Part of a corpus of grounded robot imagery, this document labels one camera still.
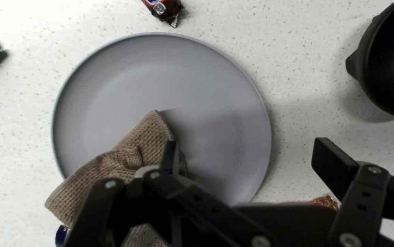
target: gray plate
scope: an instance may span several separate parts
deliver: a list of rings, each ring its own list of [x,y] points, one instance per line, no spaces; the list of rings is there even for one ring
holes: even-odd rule
[[[151,110],[176,132],[197,183],[228,205],[253,200],[271,157],[263,98],[220,53],[168,35],[121,40],[75,72],[54,120],[62,174],[112,150]]]

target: speckled countertop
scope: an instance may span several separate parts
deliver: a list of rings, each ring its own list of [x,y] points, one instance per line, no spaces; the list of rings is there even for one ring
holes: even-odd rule
[[[394,119],[372,106],[345,71],[345,58],[386,2],[184,0],[190,14],[175,31],[139,0],[0,0],[0,43],[10,53],[0,66],[0,247],[54,246],[59,223],[43,205],[62,182],[51,146],[57,95],[83,60],[131,35],[204,40],[256,80],[276,146],[256,201],[327,193],[309,168],[318,136],[394,174]],[[394,239],[393,224],[383,233]]]

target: burlap cloth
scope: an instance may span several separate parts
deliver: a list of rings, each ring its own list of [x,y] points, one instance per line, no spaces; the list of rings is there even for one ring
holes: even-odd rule
[[[68,228],[73,228],[76,217],[97,182],[118,178],[129,183],[139,168],[158,165],[167,142],[173,139],[173,134],[161,116],[157,112],[149,113],[113,152],[99,156],[65,180],[50,195],[46,208]],[[149,226],[142,226],[131,231],[125,246],[165,245]]]

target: black container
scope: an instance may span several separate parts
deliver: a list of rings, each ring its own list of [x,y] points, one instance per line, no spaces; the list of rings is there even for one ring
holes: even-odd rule
[[[346,69],[375,105],[394,116],[394,5],[374,18]]]

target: red wrapper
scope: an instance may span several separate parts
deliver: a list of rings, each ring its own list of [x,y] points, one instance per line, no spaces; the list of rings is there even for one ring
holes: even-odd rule
[[[183,12],[182,0],[142,0],[145,6],[162,23],[178,28]]]

